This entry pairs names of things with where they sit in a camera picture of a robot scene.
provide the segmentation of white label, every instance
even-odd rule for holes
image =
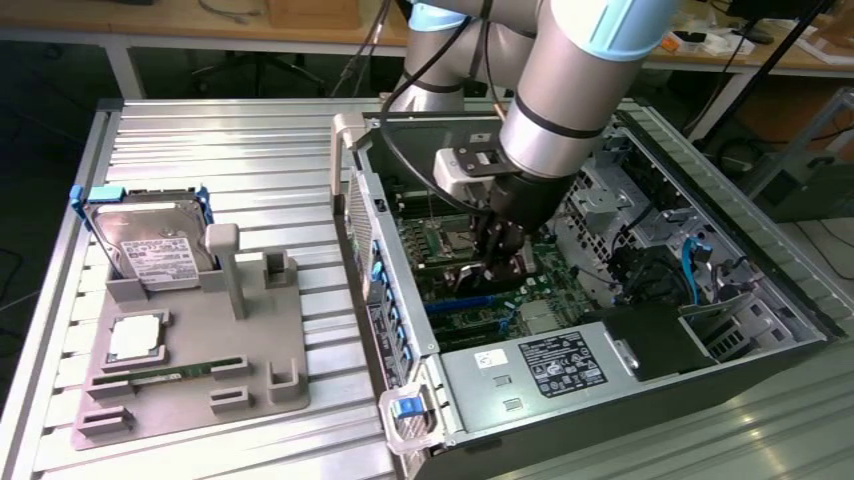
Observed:
[[[156,375],[153,377],[137,378],[130,380],[130,385],[148,385],[150,383],[173,382],[181,379],[180,373],[169,373],[168,375]]]
[[[507,354],[500,348],[489,350],[488,352],[475,353],[475,362],[477,362],[477,368],[484,369],[496,367],[507,363]]]
[[[121,249],[144,285],[198,278],[196,260],[185,238],[121,242]]]

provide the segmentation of desk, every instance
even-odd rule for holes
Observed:
[[[228,8],[240,11],[262,9],[264,0],[229,0]],[[361,25],[357,30],[274,29],[265,17],[249,18],[238,25],[204,12],[196,0],[158,0],[153,6],[122,5],[108,0],[8,0],[0,5],[0,39],[97,45],[104,48],[121,94],[126,99],[144,98],[136,67],[128,54],[132,47],[241,50],[281,53],[352,54],[364,39],[380,0],[361,0]],[[396,4],[375,55],[405,55],[408,29]],[[681,12],[705,18],[708,4],[681,0]],[[719,24],[727,18],[715,12]],[[732,62],[733,73],[708,112],[696,124],[689,139],[701,138],[723,111],[759,71],[786,31],[767,26],[776,37],[772,45],[756,45],[753,52]],[[673,55],[656,49],[644,68],[677,71],[719,72],[728,56],[705,53]],[[828,65],[794,46],[782,58],[772,75],[854,78],[854,65]]]

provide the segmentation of sticker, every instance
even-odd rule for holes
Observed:
[[[469,143],[483,143],[488,142],[492,139],[491,133],[472,133],[468,137]]]
[[[180,380],[180,373],[169,373],[166,375],[154,375],[153,377],[136,378],[130,380],[130,385],[148,385],[150,383],[162,383],[162,382],[173,382],[174,380]]]
[[[196,280],[198,269],[185,238],[158,238],[121,242],[136,278],[144,285]]]
[[[507,354],[500,348],[489,350],[488,352],[475,353],[475,362],[477,362],[477,368],[484,369],[489,367],[497,367],[507,363]]]
[[[519,350],[528,364],[539,393],[547,398],[601,385],[608,381],[584,343],[584,338],[577,332],[521,343]]]

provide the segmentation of cable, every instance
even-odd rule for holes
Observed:
[[[643,208],[643,211],[640,212],[637,217],[628,223],[628,225],[623,225],[623,227],[616,231],[616,233],[613,234],[613,239],[611,240],[611,256],[613,256],[613,250],[616,248],[616,240],[619,239],[619,236],[637,226],[637,224],[643,221],[643,219],[647,217],[649,212],[652,212],[653,208],[655,208],[655,204],[649,202],[647,206]]]
[[[352,88],[352,95],[349,96],[349,98],[356,98],[356,95],[359,93],[359,88],[361,87],[361,80],[364,79],[364,74],[365,74],[365,72],[368,70],[368,65],[371,64],[371,58],[373,58],[373,52],[376,51],[376,45],[379,43],[379,33],[380,33],[381,29],[383,29],[383,25],[385,24],[385,19],[388,18],[388,9],[391,8],[391,2],[383,3],[380,8],[384,9],[384,11],[380,11],[381,20],[380,20],[379,24],[376,24],[376,26],[372,27],[373,34],[372,34],[372,37],[371,37],[372,38],[371,49],[368,50],[367,59],[361,62],[361,69],[359,70],[359,77],[356,79],[356,86]]]
[[[242,18],[244,16],[257,17],[261,15],[260,10],[233,12],[230,10],[220,10],[218,8],[212,7],[205,0],[197,0],[197,2],[198,2],[198,6],[201,7],[201,10],[204,10],[208,13],[212,13],[213,15],[218,15],[220,17],[230,18],[233,22],[238,23],[240,25],[246,25],[249,23],[249,21],[245,18]]]
[[[52,127],[50,125],[44,123],[37,118],[30,117],[29,115],[26,115],[24,113],[20,113],[9,105],[5,105],[5,104],[0,103],[0,108],[5,109],[18,120],[26,120],[28,122],[34,123],[41,128],[44,128],[48,132],[58,135],[60,137],[65,138],[66,140],[72,141],[73,143],[76,143],[78,145],[85,145],[85,142],[81,139],[78,139],[77,137],[74,137],[70,133],[65,132],[64,130],[60,130],[56,127]]]
[[[711,2],[708,2],[708,5],[711,5],[711,8],[713,8],[715,10],[717,10],[720,13],[723,13],[724,15],[728,15],[728,13],[725,12],[725,10],[723,8],[720,8],[717,6],[717,4],[723,4],[727,7],[729,6],[729,2],[723,2],[719,0],[711,0]]]
[[[683,134],[687,133],[687,131],[691,130],[696,126],[696,124],[699,123],[699,120],[705,115],[705,112],[708,112],[708,109],[711,108],[711,104],[716,100],[717,95],[720,94],[720,91],[723,90],[723,84],[725,82],[725,72],[729,69],[729,66],[732,65],[732,61],[735,60],[735,57],[737,56],[737,51],[741,49],[741,45],[744,44],[744,40],[747,40],[745,34],[749,31],[749,29],[752,29],[752,27],[756,25],[756,23],[757,23],[757,20],[751,20],[751,21],[747,22],[747,25],[744,25],[744,35],[741,35],[741,38],[737,41],[737,46],[735,47],[735,50],[732,51],[732,55],[729,55],[729,60],[725,62],[725,65],[723,66],[723,70],[720,70],[720,73],[717,74],[717,86],[715,87],[715,91],[711,94],[711,97],[708,98],[708,101],[705,102],[705,106],[700,110],[699,114],[693,117],[693,119],[689,122],[685,121],[684,125],[681,126],[681,133]]]
[[[711,266],[711,303],[717,303],[717,298],[720,296],[720,286],[717,285],[719,269],[720,269],[720,264]]]
[[[34,292],[28,293],[26,295],[24,295],[21,298],[12,300],[9,303],[6,303],[2,307],[0,307],[0,312],[8,310],[9,308],[12,308],[14,305],[17,305],[18,303],[21,303],[24,300],[28,300],[29,298],[34,297],[36,295],[38,295],[38,293],[41,293],[41,290],[36,290]]]
[[[44,78],[44,76],[36,72],[36,70],[26,65],[26,63],[24,62],[24,60],[21,60],[17,52],[14,51],[14,49],[10,49],[10,58],[14,61],[14,63],[17,63],[17,65],[26,70],[26,72],[29,73],[29,75],[45,86],[48,87],[50,90],[53,90],[53,93],[56,93],[57,96],[60,96],[68,103],[70,103],[73,106],[76,106],[80,110],[82,110],[85,113],[88,113],[89,115],[94,115],[94,109],[86,107],[82,102],[80,102],[77,99],[74,99],[70,95],[68,95],[57,86],[53,82],[50,82],[46,78]]]
[[[839,270],[836,270],[836,267],[832,266],[832,263],[830,262],[830,259],[827,258],[827,255],[824,255],[824,252],[822,251],[820,248],[818,248],[818,244],[815,243],[815,241],[812,240],[812,237],[810,237],[810,234],[806,233],[806,230],[803,229],[803,227],[800,226],[800,224],[798,222],[795,222],[795,227],[798,227],[798,230],[800,230],[800,233],[803,234],[803,236],[806,237],[807,241],[810,242],[810,244],[812,245],[812,248],[815,248],[815,251],[818,252],[818,254],[822,256],[822,258],[824,259],[824,262],[827,262],[827,266],[830,267],[830,269],[832,270],[832,273],[836,274],[836,276],[842,279],[842,280],[854,280],[854,277],[846,277],[844,275],[842,275],[842,273],[839,273]]]
[[[492,82],[492,67],[489,66],[489,30],[492,28],[492,23],[487,20],[483,20],[485,27],[483,31],[483,65],[485,67],[485,80],[489,87],[489,95],[492,96],[492,108],[495,109],[495,113],[497,117],[501,119],[501,122],[507,120],[507,112],[504,111],[504,106],[497,98],[497,92],[495,91],[495,82]]]
[[[6,255],[10,255],[12,258],[14,259],[14,266],[12,267],[9,275],[5,277],[5,282],[2,282],[2,288],[0,288],[0,303],[2,303],[2,299],[5,298],[6,293],[9,293],[9,285],[12,284],[12,279],[14,278],[14,275],[17,274],[18,270],[24,266],[24,257],[21,257],[21,255],[17,252],[13,252],[12,250],[6,250],[5,248],[0,248],[0,252],[5,253]]]
[[[842,243],[844,243],[848,247],[854,248],[854,243],[848,242],[844,238],[842,238],[839,235],[836,235],[836,233],[830,230],[830,228],[827,228],[827,224],[824,223],[823,220],[818,221],[818,224],[824,228],[824,231],[830,234],[830,236],[832,238],[835,238],[836,240],[839,240]]]
[[[337,91],[344,85],[344,82],[353,74],[356,61],[359,60],[359,58],[361,58],[361,52],[364,52],[364,49],[367,48],[368,43],[371,43],[371,39],[373,39],[377,35],[376,33],[377,28],[385,22],[385,17],[388,15],[389,8],[391,8],[391,0],[383,0],[379,10],[376,11],[376,16],[373,17],[373,22],[371,23],[371,28],[368,28],[368,32],[364,35],[364,40],[361,40],[361,44],[359,45],[359,49],[356,50],[356,53],[353,53],[349,59],[346,60],[346,64],[341,69],[341,73],[337,75],[337,83],[334,84],[334,87],[332,88],[332,92],[329,93],[329,97],[332,98],[334,98],[334,95],[337,95]]]
[[[839,135],[842,135],[846,132],[850,132],[851,130],[854,130],[854,125],[848,125],[843,129],[836,130],[832,133],[828,133],[826,135],[812,138],[810,140],[810,143],[819,142],[822,140],[827,140],[830,138],[838,137]],[[715,152],[715,155],[713,155],[713,162],[717,166],[720,166],[725,153],[729,151],[729,149],[732,149],[733,147],[744,146],[751,150],[751,153],[752,153],[751,161],[755,164],[765,153],[764,150],[761,150],[756,146],[757,144],[786,145],[788,143],[791,143],[791,140],[764,140],[761,138],[744,138],[744,137],[729,138],[723,143],[720,143],[720,146],[717,147],[717,151]]]
[[[433,56],[429,58],[429,60],[427,60],[427,63],[421,65],[421,68],[417,69],[417,72],[415,72],[405,79],[405,81],[400,84],[400,86],[395,89],[395,91],[388,96],[388,99],[385,100],[385,103],[383,103],[383,108],[379,112],[379,131],[383,136],[383,140],[388,145],[388,149],[391,150],[391,153],[397,158],[397,160],[400,161],[405,169],[409,171],[409,173],[415,176],[417,181],[421,182],[421,184],[436,194],[436,196],[463,212],[471,215],[485,215],[489,213],[488,209],[480,209],[472,205],[468,205],[464,202],[460,202],[429,181],[429,179],[421,174],[421,172],[417,171],[417,169],[412,166],[408,159],[405,158],[405,155],[400,151],[400,148],[397,147],[397,144],[391,138],[391,133],[388,131],[388,113],[391,110],[391,106],[397,101],[397,98],[400,98],[400,95],[403,94],[403,92],[405,92],[405,90],[412,85],[415,85],[415,82],[417,82],[417,80],[424,76],[424,73],[427,73],[427,70],[429,70],[432,66],[436,64],[436,62],[439,62],[439,59],[441,59],[443,55],[451,49],[453,42],[456,42],[456,39],[460,37],[460,35],[465,31],[465,27],[468,27],[469,23],[471,23],[471,17],[465,17],[465,20],[463,20],[463,23],[459,25],[459,27],[456,27],[456,30],[453,31],[453,34],[451,35],[448,40],[444,42],[444,45],[441,45],[439,50],[436,50],[436,53],[433,54]]]
[[[364,79],[364,74],[368,70],[368,65],[371,64],[371,58],[373,57],[373,50],[376,50],[376,44],[371,45],[371,50],[368,50],[368,58],[361,63],[361,70],[359,71],[359,77],[356,78],[356,86],[352,87],[352,95],[349,95],[349,98],[356,98],[356,95],[359,94],[359,88],[361,88],[361,80]]]
[[[604,283],[605,285],[611,285],[613,287],[619,287],[621,286],[621,283],[619,282],[612,282],[611,280],[605,280],[604,278],[601,278],[599,275],[596,275],[595,273],[592,273],[589,270],[584,270],[581,267],[579,267],[577,265],[572,265],[569,267],[569,270],[575,268],[579,272],[585,273],[588,277],[599,280],[601,283]]]
[[[691,296],[691,286],[688,285],[688,281],[684,278],[684,275],[681,275],[679,273],[679,270],[676,270],[676,267],[673,267],[669,263],[667,263],[660,258],[652,259],[652,262],[663,265],[664,268],[667,268],[667,271],[669,272],[669,276],[676,279],[676,283],[679,283],[679,286],[681,287],[681,291],[689,297]]]
[[[842,130],[836,130],[832,133],[828,133],[827,135],[822,135],[820,137],[815,137],[810,140],[810,143],[812,142],[819,142],[822,140],[827,140],[832,137],[838,137],[839,135],[842,135],[846,132],[850,132],[851,130],[854,130],[854,125],[848,125],[847,127],[844,127]],[[753,140],[755,142],[759,143],[764,143],[767,145],[786,145],[787,143],[791,142],[791,140],[763,140],[763,139],[756,139]]]

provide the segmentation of power supply label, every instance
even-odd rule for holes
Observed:
[[[519,344],[539,393],[557,397],[608,381],[577,332]]]
[[[142,284],[198,278],[196,260],[185,238],[121,242],[121,248]]]

